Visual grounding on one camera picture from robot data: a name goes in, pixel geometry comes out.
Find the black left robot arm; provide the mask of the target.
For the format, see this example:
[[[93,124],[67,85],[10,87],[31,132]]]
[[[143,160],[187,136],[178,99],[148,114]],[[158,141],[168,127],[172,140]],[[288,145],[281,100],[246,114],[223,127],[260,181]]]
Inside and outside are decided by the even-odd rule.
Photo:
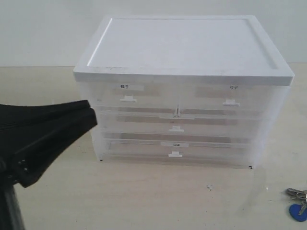
[[[0,106],[0,228],[23,230],[14,185],[35,184],[54,160],[97,125],[87,100]]]

